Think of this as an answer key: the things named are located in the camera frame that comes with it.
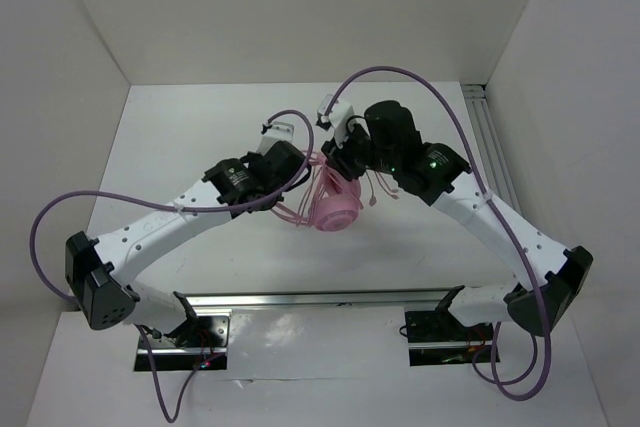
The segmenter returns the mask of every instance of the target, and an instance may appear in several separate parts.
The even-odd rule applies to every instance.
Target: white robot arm
[[[305,159],[292,140],[292,125],[273,122],[263,131],[255,153],[220,161],[167,204],[166,211],[154,211],[94,239],[84,232],[71,236],[66,244],[66,279],[90,327],[103,330],[120,322],[134,323],[173,337],[177,343],[188,338],[198,320],[185,297],[157,291],[136,278],[187,240],[240,215],[198,209],[255,203],[282,188]],[[269,210],[278,200],[247,212]]]
[[[319,114],[318,125],[333,138],[322,151],[329,166],[347,180],[366,170],[393,176],[400,188],[450,216],[495,252],[514,274],[513,281],[484,287],[460,286],[442,300],[440,311],[463,326],[515,321],[534,335],[542,327],[532,284],[520,255],[495,213],[511,226],[530,260],[553,327],[580,291],[593,261],[582,247],[568,250],[550,239],[490,191],[484,192],[469,164],[451,148],[423,143],[408,109],[394,101],[375,104],[363,117],[369,133],[354,120],[343,101],[330,116]],[[256,153],[226,159],[202,180],[174,199],[169,211],[156,211],[109,234],[89,239],[79,232],[67,241],[67,281],[92,329],[121,321],[156,329],[176,339],[193,334],[197,317],[186,298],[155,291],[136,281],[158,258],[187,240],[220,226],[239,214],[190,211],[255,200],[274,192],[299,170],[304,156],[291,144],[293,127],[274,123],[263,132]],[[272,208],[278,199],[258,210]]]
[[[411,112],[398,102],[379,102],[365,111],[362,119],[368,133],[353,122],[358,116],[343,100],[333,105],[329,115],[325,112],[323,104],[317,125],[334,132],[322,147],[330,167],[347,180],[367,170],[391,175],[400,188],[459,222],[513,272],[514,279],[505,284],[452,289],[440,303],[441,311],[448,311],[466,327],[515,321],[531,334],[543,334],[529,273],[495,208],[523,247],[540,286],[549,325],[555,326],[591,267],[593,257],[588,251],[569,250],[550,239],[493,192],[481,188],[469,164],[450,147],[423,143]]]

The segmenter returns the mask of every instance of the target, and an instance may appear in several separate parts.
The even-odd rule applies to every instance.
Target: white enclosure
[[[311,115],[335,82],[375,64],[436,81],[500,194],[513,194],[512,179],[512,202],[527,219],[593,252],[587,285],[554,331],[549,385],[514,404],[468,366],[409,369],[406,346],[393,335],[402,320],[394,309],[377,312],[385,325],[366,310],[339,319],[309,313],[319,337],[271,352],[251,351],[260,345],[251,335],[264,338],[260,326],[283,321],[248,317],[253,330],[235,341],[253,363],[230,354],[235,373],[230,366],[226,377],[201,374],[179,422],[364,425],[357,409],[368,408],[380,425],[637,423],[640,0],[0,0],[0,7],[3,426],[162,422],[149,376],[131,369],[134,330],[95,333],[77,313],[60,316],[67,307],[34,274],[27,238],[49,200],[101,187],[166,202],[218,160],[255,148],[269,114],[297,108]],[[375,83],[346,93],[356,111],[400,100],[424,137],[461,150],[424,89],[395,75],[364,80]],[[486,102],[469,94],[465,105],[465,84],[476,93],[485,86]],[[473,102],[488,107],[476,115]],[[506,161],[485,142],[489,134]],[[296,124],[296,145],[304,142]],[[171,290],[258,292],[451,287],[508,277],[493,254],[437,212],[409,196],[377,197],[352,230],[326,238],[339,258],[327,258],[318,232],[262,213],[172,252],[144,278]],[[97,235],[141,213],[113,202],[94,208],[87,199],[57,207],[38,236],[45,272],[63,288],[70,234]],[[393,245],[391,228],[401,232]],[[320,327],[323,319],[331,327]],[[375,337],[376,348],[367,352],[358,332]],[[516,329],[505,334],[505,372],[524,368],[521,341]],[[103,362],[92,369],[97,353]],[[173,406],[184,376],[161,377]],[[243,385],[240,377],[258,381]],[[447,389],[464,394],[454,401]],[[99,405],[98,397],[107,400]],[[322,400],[305,403],[313,398]]]

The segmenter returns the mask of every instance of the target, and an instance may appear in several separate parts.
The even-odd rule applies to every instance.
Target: purple cable
[[[379,65],[379,66],[374,66],[374,67],[368,67],[368,68],[363,69],[363,70],[361,70],[359,72],[356,72],[355,74],[350,76],[347,80],[345,80],[342,83],[342,85],[340,85],[340,87],[338,87],[338,90],[336,90],[336,93],[333,94],[333,97],[331,98],[331,101],[329,102],[329,105],[327,106],[327,108],[326,108],[326,110],[324,112],[324,115],[329,115],[329,113],[331,112],[331,109],[333,109],[333,106],[338,101],[338,98],[340,97],[340,95],[345,91],[345,89],[354,80],[356,80],[359,77],[362,77],[365,74],[371,73],[371,72],[395,72],[397,74],[401,74],[401,75],[407,76],[407,77],[415,80],[416,82],[422,84],[427,89],[429,89],[429,91],[438,99],[438,101],[440,101],[440,103],[442,104],[444,109],[449,114],[449,117],[451,118],[451,121],[453,122],[453,125],[455,126],[455,128],[456,128],[456,130],[458,132],[458,135],[460,136],[460,140],[462,140],[462,145],[464,146],[464,150],[467,153],[467,157],[469,158],[469,163],[471,164],[471,169],[472,169],[473,175],[476,178],[476,182],[478,183],[478,186],[479,186],[480,191],[482,192],[482,194],[485,195],[487,193],[487,188],[484,185],[482,177],[480,177],[480,169],[478,169],[478,164],[476,163],[476,160],[475,160],[475,158],[473,156],[473,152],[471,151],[471,145],[469,144],[467,136],[465,135],[464,130],[462,129],[462,125],[460,124],[460,121],[456,117],[456,114],[453,112],[453,109],[451,108],[451,106],[449,105],[447,100],[442,96],[442,94],[440,94],[440,92],[438,92],[438,90],[433,85],[431,85],[431,83],[429,83],[424,78],[420,77],[417,74],[414,74],[413,72],[411,72],[409,70],[401,69],[399,67],[391,67],[391,66],[386,66],[386,65]],[[544,364],[542,366],[542,372],[540,373],[540,378],[538,379],[536,384],[531,388],[531,390],[529,390],[528,392],[525,392],[524,394],[513,394],[513,393],[507,391],[505,386],[520,382],[525,377],[527,377],[531,373],[531,371],[533,371],[533,368],[534,368],[536,360],[537,360],[537,352],[538,352],[537,344],[536,344],[536,347],[534,349],[535,355],[534,355],[533,361],[532,361],[531,365],[529,366],[529,368],[525,371],[526,375],[523,374],[518,379],[514,379],[513,381],[503,382],[498,377],[498,370],[497,370],[497,363],[496,363],[496,360],[497,360],[497,350],[496,349],[497,349],[497,345],[498,345],[498,334],[500,332],[500,325],[501,324],[500,323],[496,324],[496,329],[495,329],[494,334],[493,334],[493,343],[491,345],[491,374],[493,376],[493,382],[492,383],[494,383],[496,385],[496,387],[498,387],[498,389],[500,390],[500,392],[502,392],[502,394],[504,394],[507,398],[509,398],[511,400],[516,400],[516,401],[529,400],[532,397],[536,396],[542,390],[542,388],[544,387],[544,384],[546,383],[547,379],[549,378],[549,372],[551,370],[551,327],[549,325],[549,319],[547,318],[547,309],[546,309],[545,304],[544,304],[544,298],[542,297],[542,292],[540,290],[540,285],[538,284],[538,279],[535,276],[535,273],[533,271],[533,267],[531,266],[531,263],[529,262],[529,259],[527,258],[527,254],[524,252],[524,249],[522,248],[522,245],[520,244],[520,241],[518,240],[518,238],[516,237],[515,233],[513,232],[513,229],[511,228],[511,226],[509,225],[507,220],[502,215],[502,212],[500,212],[498,207],[495,205],[493,200],[488,199],[487,200],[487,205],[489,206],[489,208],[492,210],[492,212],[497,217],[498,221],[500,222],[500,224],[502,225],[502,227],[506,231],[507,236],[509,237],[511,242],[513,242],[513,245],[514,245],[516,251],[518,252],[518,255],[520,256],[520,259],[522,260],[522,263],[524,264],[525,270],[527,271],[527,275],[529,276],[529,280],[531,281],[531,285],[533,287],[533,294],[534,294],[534,296],[536,298],[536,303],[537,303],[537,307],[538,307],[538,314],[540,315],[540,323],[542,325],[542,336],[544,338]],[[477,369],[477,366],[475,365],[476,360],[477,360],[477,356],[474,356],[474,358],[473,358],[474,368],[475,368],[476,372],[479,373],[479,370]]]
[[[184,384],[182,384],[182,388],[180,389],[180,394],[178,395],[178,401],[176,402],[176,411],[173,414],[173,417],[171,417],[171,415],[169,415],[169,411],[167,410],[167,405],[164,403],[164,398],[162,397],[160,379],[158,378],[158,369],[156,367],[156,361],[153,358],[153,350],[151,348],[151,343],[147,338],[147,333],[144,331],[144,328],[142,328],[142,326],[140,325],[136,325],[135,328],[138,329],[138,332],[140,332],[140,337],[142,337],[142,343],[144,344],[144,348],[147,351],[147,356],[149,357],[149,366],[151,367],[151,375],[153,376],[153,385],[156,389],[156,396],[158,397],[158,404],[160,404],[162,415],[164,415],[164,418],[167,420],[168,423],[173,424],[178,419],[178,415],[180,414],[180,406],[182,405],[182,397],[184,396],[184,392],[185,390],[187,390],[187,386],[189,385],[189,382],[191,382],[191,379],[193,379],[193,377],[198,373],[198,370],[199,370],[198,367],[200,366],[200,364],[202,362],[210,362],[213,359],[216,359],[223,354],[215,354],[210,357],[207,357],[202,362],[196,362],[195,364],[193,364],[193,371],[185,379]]]
[[[309,135],[309,146],[307,147],[307,151],[306,151],[307,153],[305,155],[304,161],[302,162],[302,165],[300,166],[298,171],[294,174],[293,177],[291,177],[291,179],[289,179],[289,181],[286,184],[284,184],[278,190],[275,190],[269,195],[265,195],[260,199],[257,199],[251,202],[246,202],[244,204],[222,206],[222,207],[184,207],[182,211],[188,212],[188,213],[205,213],[205,214],[216,213],[216,212],[244,212],[246,210],[259,207],[263,204],[271,202],[273,199],[277,198],[278,196],[286,192],[289,189],[289,187],[291,187],[296,182],[296,180],[300,178],[301,175],[304,175],[305,171],[307,170],[307,165],[309,164],[309,159],[311,158],[311,155],[313,153],[313,144],[314,144],[313,126],[311,125],[311,122],[309,122],[309,119],[307,119],[307,117],[302,112],[299,112],[297,110],[282,110],[272,115],[267,120],[267,125],[271,124],[275,119],[282,117],[283,115],[296,115],[300,117],[304,122],[305,126],[307,127],[307,132]],[[31,262],[33,263],[33,268],[38,274],[38,277],[40,277],[40,280],[44,283],[45,286],[47,286],[49,290],[51,290],[51,292],[56,294],[58,297],[68,302],[71,302],[76,306],[78,305],[77,299],[75,297],[65,294],[60,289],[58,289],[55,285],[51,283],[51,281],[45,275],[44,271],[42,270],[42,266],[40,265],[40,261],[38,260],[38,255],[36,252],[36,240],[37,240],[37,234],[38,234],[38,227],[42,222],[42,219],[44,218],[44,216],[47,214],[47,212],[49,212],[53,207],[55,207],[56,205],[58,205],[60,202],[64,200],[71,199],[73,197],[86,197],[86,196],[106,197],[108,199],[120,200],[122,202],[128,202],[131,204],[140,205],[142,207],[147,207],[149,209],[161,210],[164,212],[177,211],[177,209],[171,205],[156,204],[154,202],[148,202],[146,200],[137,199],[135,197],[130,197],[128,195],[114,194],[111,192],[102,192],[100,190],[77,190],[74,192],[68,192],[59,197],[56,197],[47,205],[45,205],[44,208],[38,213],[38,215],[33,221],[33,224],[31,225],[31,232],[29,234],[29,254],[31,256]],[[153,374],[153,383],[155,385],[156,395],[158,396],[158,403],[160,404],[160,409],[162,410],[162,414],[164,415],[167,422],[172,424],[178,418],[178,414],[180,413],[180,405],[182,403],[182,397],[187,388],[187,385],[189,384],[193,376],[196,374],[197,370],[194,370],[193,372],[191,372],[187,377],[187,379],[185,380],[182,386],[182,389],[180,390],[180,395],[178,396],[176,412],[174,416],[171,417],[169,415],[169,412],[167,411],[167,407],[164,403],[162,392],[160,390],[160,381],[158,380],[158,372],[156,369],[155,360],[153,359],[151,345],[149,344],[149,340],[147,339],[144,329],[139,325],[136,325],[135,327],[138,329],[138,332],[140,332],[140,335],[142,336],[142,341],[144,342],[145,347],[147,349],[147,354],[149,356],[149,365],[151,366],[151,373]],[[217,355],[210,357],[207,360],[211,360],[215,357],[217,357]]]
[[[302,165],[300,166],[298,171],[295,173],[295,175],[291,177],[291,179],[289,179],[289,181],[286,184],[284,184],[278,190],[272,192],[269,195],[266,195],[260,199],[247,202],[244,204],[222,206],[222,207],[184,207],[182,211],[189,212],[189,213],[244,212],[245,210],[252,209],[254,207],[259,207],[262,204],[271,202],[274,198],[280,196],[280,194],[284,193],[287,189],[289,189],[289,187],[291,187],[294,184],[294,182],[302,174],[305,173],[307,169],[307,165],[309,164],[309,159],[311,158],[311,154],[313,153],[314,136],[313,136],[313,126],[311,125],[311,122],[309,122],[309,119],[307,119],[307,117],[302,112],[299,112],[297,110],[283,110],[281,112],[278,112],[277,114],[272,115],[267,120],[267,124],[270,124],[275,119],[282,117],[283,115],[296,115],[300,117],[302,121],[305,123],[305,126],[307,127],[307,131],[308,131],[308,135],[309,135],[309,147],[307,148],[305,159],[302,162]],[[108,199],[120,200],[122,202],[128,202],[130,204],[140,205],[142,207],[147,207],[149,209],[161,210],[164,212],[176,212],[176,208],[171,205],[156,204],[155,202],[148,202],[146,200],[136,199],[135,197],[130,197],[128,195],[114,194],[111,192],[102,192],[100,190],[76,190],[74,192],[67,192],[66,194],[56,197],[47,205],[45,205],[44,208],[38,213],[38,215],[33,221],[33,224],[31,225],[31,232],[29,234],[29,254],[31,255],[31,262],[33,263],[33,267],[35,268],[36,273],[38,274],[38,277],[40,277],[40,280],[44,283],[44,285],[46,285],[49,288],[49,290],[51,290],[58,297],[76,305],[78,302],[75,299],[75,297],[67,295],[61,290],[59,290],[55,285],[53,285],[49,281],[49,279],[47,279],[46,275],[44,274],[42,267],[40,265],[40,261],[38,260],[38,255],[36,253],[36,238],[38,234],[38,227],[40,226],[42,219],[47,214],[47,212],[49,212],[53,207],[58,205],[60,202],[67,199],[71,199],[73,197],[87,197],[87,196],[105,197]]]
[[[502,325],[501,322],[499,322],[496,325],[496,329],[499,329],[500,325]],[[524,379],[529,377],[529,374],[531,374],[531,372],[535,368],[536,363],[538,361],[538,343],[536,342],[536,338],[533,335],[531,336],[531,342],[533,343],[533,355],[531,356],[531,363],[529,364],[529,367],[527,367],[527,370],[525,370],[522,374],[520,374],[515,379],[501,381],[502,385],[519,384]],[[478,357],[480,357],[480,354],[482,354],[483,352],[486,352],[487,349],[491,349],[491,347],[490,346],[486,346],[485,348],[480,349],[478,352],[473,354],[473,358],[471,359],[471,366],[473,367],[473,370],[476,371],[476,374],[478,374],[480,376],[480,378],[482,378],[482,380],[484,380],[486,382],[489,382],[490,384],[495,384],[496,382],[493,379],[491,379],[491,378],[487,377],[486,375],[484,375],[482,372],[480,372],[480,369],[478,368]]]

